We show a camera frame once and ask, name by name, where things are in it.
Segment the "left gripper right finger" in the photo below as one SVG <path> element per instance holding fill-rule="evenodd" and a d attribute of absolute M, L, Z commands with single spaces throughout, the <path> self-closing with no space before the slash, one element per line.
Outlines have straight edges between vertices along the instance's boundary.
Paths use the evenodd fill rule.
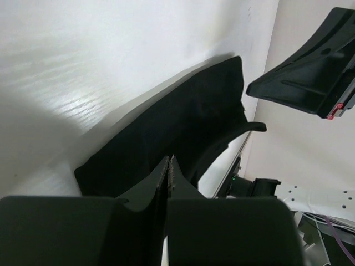
<path fill-rule="evenodd" d="M 304 265 L 291 211 L 273 197 L 205 198 L 173 157 L 168 172 L 170 265 Z"/>

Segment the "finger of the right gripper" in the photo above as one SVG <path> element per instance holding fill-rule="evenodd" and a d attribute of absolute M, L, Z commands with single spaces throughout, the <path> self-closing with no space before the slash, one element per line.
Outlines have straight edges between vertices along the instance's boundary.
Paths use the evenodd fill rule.
<path fill-rule="evenodd" d="M 333 8 L 310 39 L 247 95 L 332 120 L 354 107 L 354 10 Z"/>

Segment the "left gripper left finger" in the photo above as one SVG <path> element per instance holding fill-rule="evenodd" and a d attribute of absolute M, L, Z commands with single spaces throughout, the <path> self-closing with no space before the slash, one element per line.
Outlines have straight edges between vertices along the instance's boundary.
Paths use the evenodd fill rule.
<path fill-rule="evenodd" d="M 1 264 L 160 265 L 168 164 L 117 198 L 3 198 Z"/>

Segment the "black skirt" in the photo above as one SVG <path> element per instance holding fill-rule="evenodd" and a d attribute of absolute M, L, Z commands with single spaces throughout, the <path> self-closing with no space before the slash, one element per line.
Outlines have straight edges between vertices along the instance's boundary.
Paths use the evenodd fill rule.
<path fill-rule="evenodd" d="M 183 176 L 197 185 L 231 141 L 249 131 L 266 131 L 264 123 L 247 120 L 243 89 L 239 56 L 198 71 L 75 170 L 82 195 L 118 197 L 166 156 L 176 157 Z"/>

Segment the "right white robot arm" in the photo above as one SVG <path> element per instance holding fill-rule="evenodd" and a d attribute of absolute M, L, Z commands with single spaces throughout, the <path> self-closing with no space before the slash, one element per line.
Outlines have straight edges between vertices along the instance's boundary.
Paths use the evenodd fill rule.
<path fill-rule="evenodd" d="M 253 81 L 247 95 L 333 120 L 354 107 L 354 10 L 333 8 L 312 37 Z M 276 197 L 293 211 L 354 220 L 354 191 L 240 179 L 234 197 Z"/>

